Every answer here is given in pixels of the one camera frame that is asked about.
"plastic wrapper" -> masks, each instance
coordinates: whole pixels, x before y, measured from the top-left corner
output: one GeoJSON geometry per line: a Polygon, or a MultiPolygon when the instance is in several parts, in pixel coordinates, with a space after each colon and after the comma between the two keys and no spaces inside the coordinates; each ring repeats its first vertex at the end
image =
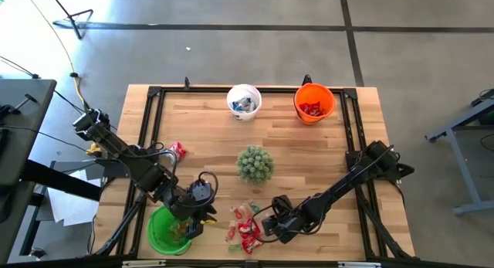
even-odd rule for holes
{"type": "Polygon", "coordinates": [[[249,236],[246,239],[242,240],[242,249],[247,254],[252,254],[252,251],[255,248],[259,248],[262,246],[262,243],[254,238],[254,236],[249,236]]]}
{"type": "Polygon", "coordinates": [[[247,203],[240,205],[239,210],[240,210],[240,212],[242,212],[242,215],[244,218],[246,218],[246,219],[252,218],[252,216],[253,216],[252,210],[247,203]]]}
{"type": "Polygon", "coordinates": [[[187,227],[191,224],[191,220],[177,221],[170,226],[170,236],[176,243],[182,243],[185,240],[185,234],[187,233],[187,227]]]}
{"type": "MultiPolygon", "coordinates": [[[[182,147],[182,144],[179,141],[175,141],[173,144],[171,144],[168,150],[173,152],[175,158],[177,159],[177,162],[179,162],[187,154],[187,151],[182,147]]],[[[165,154],[165,156],[168,156],[172,163],[175,160],[171,155],[165,154]]]]}
{"type": "Polygon", "coordinates": [[[242,244],[231,244],[228,245],[228,252],[229,253],[236,253],[238,251],[242,250],[242,244]]]}
{"type": "Polygon", "coordinates": [[[232,241],[233,238],[235,237],[235,231],[237,229],[237,222],[236,221],[231,221],[230,226],[228,227],[228,232],[226,233],[225,236],[225,241],[232,241]]]}
{"type": "Polygon", "coordinates": [[[313,117],[320,117],[324,114],[324,109],[320,108],[319,101],[317,103],[302,103],[299,107],[304,113],[313,117]]]}
{"type": "Polygon", "coordinates": [[[261,211],[261,209],[254,204],[254,201],[249,199],[249,201],[247,202],[247,204],[250,206],[250,208],[252,209],[252,211],[254,212],[254,214],[256,214],[257,212],[261,211]]]}
{"type": "Polygon", "coordinates": [[[230,212],[233,212],[233,215],[235,215],[235,218],[237,220],[242,221],[243,215],[242,215],[242,212],[240,211],[239,208],[237,208],[237,207],[231,207],[230,208],[230,212]]]}
{"type": "Polygon", "coordinates": [[[232,102],[232,109],[239,113],[250,113],[256,109],[254,101],[250,97],[232,102]]]}
{"type": "Polygon", "coordinates": [[[244,223],[239,222],[238,227],[239,227],[240,236],[243,239],[246,239],[252,234],[259,236],[259,234],[261,233],[261,229],[259,229],[259,227],[257,226],[257,222],[255,222],[254,219],[248,219],[247,222],[244,223]]]}

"green succulent plant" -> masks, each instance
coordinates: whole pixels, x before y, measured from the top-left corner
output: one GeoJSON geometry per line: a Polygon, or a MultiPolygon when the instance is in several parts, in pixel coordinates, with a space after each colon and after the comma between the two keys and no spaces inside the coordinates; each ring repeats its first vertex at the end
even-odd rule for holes
{"type": "Polygon", "coordinates": [[[237,166],[240,178],[256,185],[271,179],[275,168],[268,151],[255,145],[248,145],[247,150],[239,153],[237,166]]]}

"wooden tabletop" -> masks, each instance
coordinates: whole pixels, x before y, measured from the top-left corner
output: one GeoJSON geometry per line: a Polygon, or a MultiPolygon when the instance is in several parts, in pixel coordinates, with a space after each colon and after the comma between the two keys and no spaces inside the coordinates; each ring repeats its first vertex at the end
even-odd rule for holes
{"type": "MultiPolygon", "coordinates": [[[[123,106],[118,135],[128,144],[136,144],[149,85],[130,85],[123,106]]],[[[377,89],[357,88],[364,132],[369,144],[382,140],[388,144],[377,89]]],[[[180,141],[188,150],[180,162],[177,175],[180,185],[187,186],[203,170],[213,171],[219,179],[214,207],[218,223],[206,225],[204,233],[193,239],[191,248],[182,256],[156,253],[146,236],[147,220],[162,203],[147,201],[140,238],[140,259],[182,258],[196,260],[363,260],[364,248],[357,202],[351,192],[333,205],[321,230],[312,236],[297,236],[288,244],[269,243],[249,256],[244,252],[229,253],[225,243],[228,224],[234,220],[231,206],[253,199],[259,207],[269,205],[273,196],[288,195],[293,204],[329,188],[346,173],[344,153],[347,150],[340,99],[336,110],[315,126],[305,126],[296,118],[292,94],[264,93],[262,108],[250,123],[239,123],[230,113],[226,93],[167,93],[158,141],[169,146],[180,141]],[[274,159],[272,180],[262,187],[239,180],[237,155],[248,144],[262,145],[274,159]]],[[[151,117],[157,103],[154,103],[151,117]]],[[[354,113],[349,107],[354,135],[357,132],[354,113]]],[[[147,130],[146,145],[151,138],[152,123],[147,130]]],[[[95,221],[99,249],[122,219],[128,179],[117,179],[105,190],[95,221]]],[[[376,182],[381,219],[401,248],[414,255],[407,218],[400,193],[388,182],[376,182]]],[[[377,242],[369,222],[374,252],[377,242]]],[[[134,224],[130,224],[126,247],[130,247],[134,224]]]]}

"white paper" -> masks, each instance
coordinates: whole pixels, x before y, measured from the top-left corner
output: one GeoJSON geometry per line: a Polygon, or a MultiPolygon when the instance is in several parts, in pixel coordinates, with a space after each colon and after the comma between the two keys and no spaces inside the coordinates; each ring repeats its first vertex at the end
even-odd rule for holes
{"type": "MultiPolygon", "coordinates": [[[[73,172],[70,176],[100,187],[101,180],[88,181],[85,170],[73,172]]],[[[55,222],[63,220],[64,226],[71,226],[93,221],[99,202],[51,188],[48,188],[48,193],[55,222]]]]}

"white cup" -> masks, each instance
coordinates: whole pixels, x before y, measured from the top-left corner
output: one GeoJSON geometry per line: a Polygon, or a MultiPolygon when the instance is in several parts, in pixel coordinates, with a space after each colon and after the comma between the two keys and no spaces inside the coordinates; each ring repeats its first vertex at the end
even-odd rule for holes
{"type": "Polygon", "coordinates": [[[255,118],[257,112],[261,108],[262,98],[261,93],[254,87],[248,84],[240,84],[234,86],[226,96],[226,103],[228,104],[228,108],[232,111],[233,117],[236,120],[247,122],[251,121],[255,118]],[[240,113],[232,108],[232,102],[241,100],[242,98],[250,98],[256,106],[250,113],[240,113]]]}

